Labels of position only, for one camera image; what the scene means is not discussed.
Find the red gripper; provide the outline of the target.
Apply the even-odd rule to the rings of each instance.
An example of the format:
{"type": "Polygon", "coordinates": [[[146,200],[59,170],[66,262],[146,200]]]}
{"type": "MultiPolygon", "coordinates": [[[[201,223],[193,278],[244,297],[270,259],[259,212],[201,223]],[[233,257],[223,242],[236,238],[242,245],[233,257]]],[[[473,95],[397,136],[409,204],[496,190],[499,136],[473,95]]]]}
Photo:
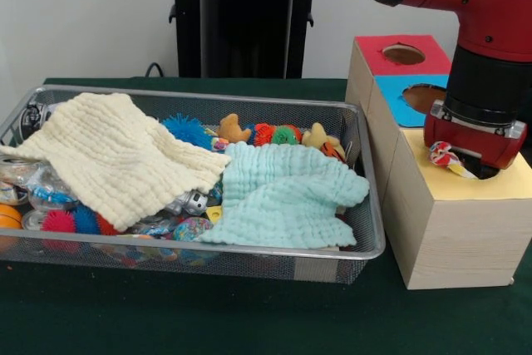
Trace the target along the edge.
{"type": "Polygon", "coordinates": [[[424,125],[424,141],[427,147],[431,147],[437,141],[447,142],[455,150],[476,155],[482,165],[507,169],[525,141],[525,124],[516,121],[507,135],[499,135],[436,116],[427,116],[424,125]]]}

